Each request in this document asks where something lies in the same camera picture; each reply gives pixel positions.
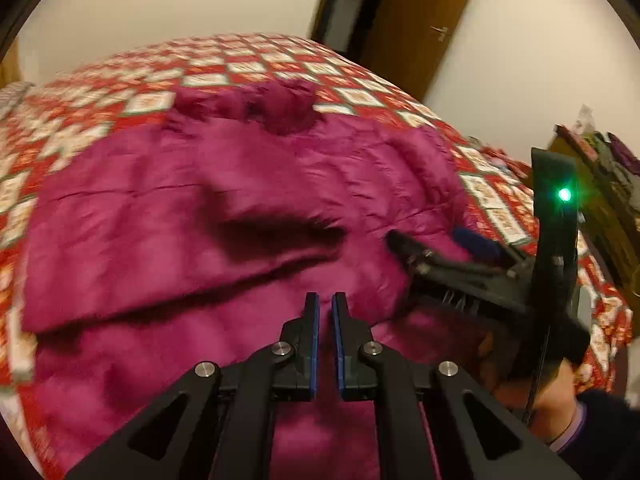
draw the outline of white wall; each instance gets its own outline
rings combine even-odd
[[[224,32],[310,33],[318,0],[42,0],[20,32],[25,79],[46,82],[147,43]]]
[[[584,103],[640,155],[640,50],[606,0],[469,0],[424,102],[522,160]]]

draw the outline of doorway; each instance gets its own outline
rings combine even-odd
[[[468,0],[322,0],[313,39],[422,101]]]

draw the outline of checkered blanket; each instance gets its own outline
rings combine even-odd
[[[24,231],[47,174],[64,168],[95,140],[140,123],[159,123],[176,86],[218,92],[270,79],[317,83],[315,108],[359,115],[394,128],[431,124],[447,139],[483,235],[533,254],[538,226],[532,192],[494,165],[423,104],[365,68],[303,38],[226,34],[167,41],[83,66],[31,89],[0,121],[6,146],[0,158],[0,412],[45,478],[62,472],[30,387],[36,340],[20,329],[24,305]],[[591,345],[576,374],[577,388],[610,389],[616,351],[630,339],[631,312],[605,279],[582,237],[578,277],[593,307]]]

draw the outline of metal screw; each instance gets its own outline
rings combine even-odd
[[[458,365],[453,361],[443,361],[438,365],[438,371],[447,377],[453,377],[458,373]]]
[[[382,354],[382,345],[377,341],[369,341],[368,343],[364,343],[364,345],[362,345],[362,349],[367,355]]]
[[[427,264],[417,264],[415,266],[415,271],[421,276],[426,276],[430,270],[431,266],[428,266]]]
[[[196,364],[196,375],[198,377],[210,377],[215,373],[215,371],[216,365],[209,361],[203,361]]]
[[[286,341],[278,341],[271,345],[271,353],[276,355],[287,355],[291,352],[291,345]]]

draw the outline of wooden door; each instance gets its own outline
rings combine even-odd
[[[360,63],[421,101],[466,2],[381,0]]]

